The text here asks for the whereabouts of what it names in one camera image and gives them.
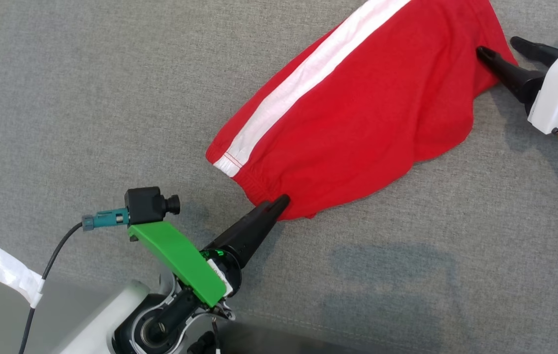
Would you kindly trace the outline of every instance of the gray cushion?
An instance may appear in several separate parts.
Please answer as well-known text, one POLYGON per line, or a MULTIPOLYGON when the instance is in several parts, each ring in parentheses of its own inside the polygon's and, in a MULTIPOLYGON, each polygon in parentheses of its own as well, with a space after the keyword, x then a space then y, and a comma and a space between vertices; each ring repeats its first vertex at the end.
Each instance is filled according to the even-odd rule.
MULTIPOLYGON (((206 147, 361 3, 0 0, 0 247, 42 271, 81 215, 151 185, 209 242, 251 206, 206 147)), ((507 36, 558 45, 558 0, 493 5, 507 36)), ((156 266, 114 228, 77 233, 50 277, 108 290, 156 266)), ((495 88, 460 147, 280 224, 244 273, 232 306, 253 323, 378 352, 558 353, 558 139, 495 88)))

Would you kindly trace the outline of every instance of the teal connector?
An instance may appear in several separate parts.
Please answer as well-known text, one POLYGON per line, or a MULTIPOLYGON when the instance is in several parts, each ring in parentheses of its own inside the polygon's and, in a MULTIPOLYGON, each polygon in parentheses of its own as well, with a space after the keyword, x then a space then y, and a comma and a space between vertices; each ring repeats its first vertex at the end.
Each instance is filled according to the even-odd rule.
POLYGON ((130 217, 126 208, 98 211, 95 216, 83 216, 83 231, 91 231, 97 227, 128 225, 129 222, 130 217))

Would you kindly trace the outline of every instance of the white stripe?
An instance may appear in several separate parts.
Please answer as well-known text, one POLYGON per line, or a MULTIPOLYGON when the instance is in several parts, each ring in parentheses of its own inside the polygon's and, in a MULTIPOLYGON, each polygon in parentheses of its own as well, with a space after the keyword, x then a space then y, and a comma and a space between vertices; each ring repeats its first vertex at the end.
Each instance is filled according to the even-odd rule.
POLYGON ((227 153, 214 166, 229 177, 248 162, 250 153, 294 103, 325 79, 360 43, 387 22, 410 0, 369 0, 324 40, 296 70, 257 107, 236 135, 227 153))

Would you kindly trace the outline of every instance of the red fabric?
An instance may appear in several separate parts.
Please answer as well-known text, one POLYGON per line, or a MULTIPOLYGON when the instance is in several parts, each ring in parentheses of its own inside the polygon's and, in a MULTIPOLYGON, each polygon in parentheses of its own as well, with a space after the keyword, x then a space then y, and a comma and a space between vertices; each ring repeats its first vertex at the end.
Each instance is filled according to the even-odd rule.
MULTIPOLYGON (((210 163, 330 34, 226 123, 207 150, 210 163)), ((254 204, 289 195, 283 219, 313 216, 384 188, 470 133, 474 98, 497 83, 476 58, 479 45, 515 63, 488 0, 411 0, 296 101, 246 163, 234 162, 241 168, 233 179, 254 204)))

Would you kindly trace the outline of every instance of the clothing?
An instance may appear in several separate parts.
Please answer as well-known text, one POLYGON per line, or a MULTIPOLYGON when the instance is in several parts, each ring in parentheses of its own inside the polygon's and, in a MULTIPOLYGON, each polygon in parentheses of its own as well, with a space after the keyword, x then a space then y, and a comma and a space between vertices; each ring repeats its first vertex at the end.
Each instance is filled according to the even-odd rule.
POLYGON ((488 0, 369 0, 271 78, 207 159, 254 204, 289 195, 283 219, 366 197, 465 140, 497 83, 479 45, 515 63, 488 0))

